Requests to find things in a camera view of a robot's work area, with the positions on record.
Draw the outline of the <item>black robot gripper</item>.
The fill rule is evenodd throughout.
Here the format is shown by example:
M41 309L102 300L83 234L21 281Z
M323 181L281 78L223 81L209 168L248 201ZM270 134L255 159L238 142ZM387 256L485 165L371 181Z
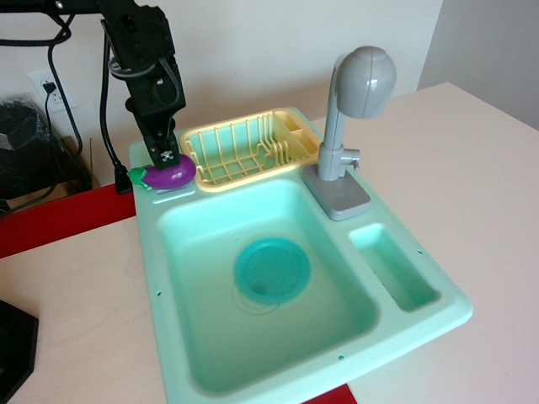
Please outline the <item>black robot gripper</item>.
M158 170L173 165L173 115L185 105L173 37L163 10L134 1L101 1L102 25L115 57L113 75L124 81L126 108L135 117Z

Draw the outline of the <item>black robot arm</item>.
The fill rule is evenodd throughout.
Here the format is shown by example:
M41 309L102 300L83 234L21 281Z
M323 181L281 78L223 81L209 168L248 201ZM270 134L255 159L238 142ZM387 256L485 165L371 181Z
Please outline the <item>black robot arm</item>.
M174 114L185 107L173 36L164 12L134 1L2 1L3 13L44 13L60 26L62 15L98 13L112 52L108 68L126 83L125 101L156 169L175 167L180 151Z

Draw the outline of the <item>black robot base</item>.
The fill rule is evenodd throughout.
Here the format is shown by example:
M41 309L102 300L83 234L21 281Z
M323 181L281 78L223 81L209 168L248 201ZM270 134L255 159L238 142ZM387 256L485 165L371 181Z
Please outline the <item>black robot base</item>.
M35 368L39 319L1 301L1 403L7 403Z

